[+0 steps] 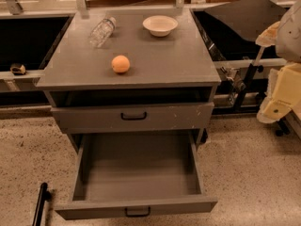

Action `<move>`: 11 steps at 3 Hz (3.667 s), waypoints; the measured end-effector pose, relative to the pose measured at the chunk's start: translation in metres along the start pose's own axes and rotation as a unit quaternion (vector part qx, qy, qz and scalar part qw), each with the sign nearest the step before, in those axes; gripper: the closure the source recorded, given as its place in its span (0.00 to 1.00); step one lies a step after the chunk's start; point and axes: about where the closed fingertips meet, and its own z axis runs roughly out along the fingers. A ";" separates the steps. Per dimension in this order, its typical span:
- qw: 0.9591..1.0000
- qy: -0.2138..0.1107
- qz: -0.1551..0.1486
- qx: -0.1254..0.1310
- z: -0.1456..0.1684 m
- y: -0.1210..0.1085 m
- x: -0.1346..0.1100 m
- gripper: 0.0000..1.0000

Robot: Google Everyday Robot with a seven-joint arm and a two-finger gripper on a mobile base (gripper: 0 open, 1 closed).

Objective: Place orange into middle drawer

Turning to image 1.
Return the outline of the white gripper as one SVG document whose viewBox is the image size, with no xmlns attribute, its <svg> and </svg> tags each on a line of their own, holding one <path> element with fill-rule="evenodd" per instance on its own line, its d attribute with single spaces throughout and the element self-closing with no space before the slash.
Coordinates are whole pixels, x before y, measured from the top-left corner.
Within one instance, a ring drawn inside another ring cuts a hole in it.
<svg viewBox="0 0 301 226">
<path fill-rule="evenodd" d="M 255 40 L 261 47 L 276 44 L 280 22 L 267 27 Z M 288 62 L 280 70 L 271 69 L 268 76 L 266 97 L 257 113 L 258 121 L 273 123 L 279 121 L 301 101 L 301 64 Z"/>
</svg>

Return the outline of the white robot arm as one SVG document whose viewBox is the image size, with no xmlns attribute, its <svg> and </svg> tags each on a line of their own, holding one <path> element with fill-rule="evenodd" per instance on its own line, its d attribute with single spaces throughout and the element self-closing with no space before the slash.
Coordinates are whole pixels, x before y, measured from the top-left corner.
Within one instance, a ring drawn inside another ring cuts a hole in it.
<svg viewBox="0 0 301 226">
<path fill-rule="evenodd" d="M 267 94 L 257 114 L 258 121 L 273 123 L 301 101 L 301 0 L 279 22 L 266 28 L 256 38 L 256 44 L 263 48 L 275 45 L 277 55 L 286 60 L 279 71 L 270 71 Z"/>
</svg>

